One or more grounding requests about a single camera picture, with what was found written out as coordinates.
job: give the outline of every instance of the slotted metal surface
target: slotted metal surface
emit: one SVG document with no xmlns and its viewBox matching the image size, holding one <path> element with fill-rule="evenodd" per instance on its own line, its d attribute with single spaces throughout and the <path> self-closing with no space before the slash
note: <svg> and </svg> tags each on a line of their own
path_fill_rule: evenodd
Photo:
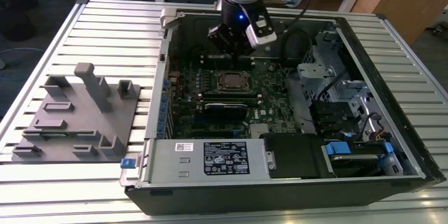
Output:
<svg viewBox="0 0 448 224">
<path fill-rule="evenodd" d="M 78 4 L 0 124 L 0 162 L 34 118 L 47 91 L 39 86 L 48 74 L 67 74 L 71 82 L 78 62 L 96 65 L 108 83 L 131 79 L 142 85 L 128 153 L 140 152 L 151 104 L 162 37 L 160 11 L 166 7 L 212 9 L 208 5 L 91 0 Z M 271 9 L 298 14 L 299 10 Z M 342 16 L 351 24 L 392 93 L 432 156 L 448 175 L 447 96 L 388 23 L 371 14 L 307 12 Z M 0 166 L 0 223 L 407 223 L 447 222 L 448 183 L 418 193 L 395 195 L 367 207 L 252 212 L 206 216 L 146 216 L 119 185 L 119 164 L 48 164 Z M 128 179 L 138 177 L 130 170 Z"/>
</svg>

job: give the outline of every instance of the barcode sticker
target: barcode sticker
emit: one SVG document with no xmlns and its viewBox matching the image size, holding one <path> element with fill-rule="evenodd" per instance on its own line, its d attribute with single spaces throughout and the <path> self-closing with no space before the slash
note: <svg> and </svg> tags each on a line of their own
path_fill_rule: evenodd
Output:
<svg viewBox="0 0 448 224">
<path fill-rule="evenodd" d="M 194 143 L 176 143 L 176 152 L 192 152 L 194 151 Z"/>
</svg>

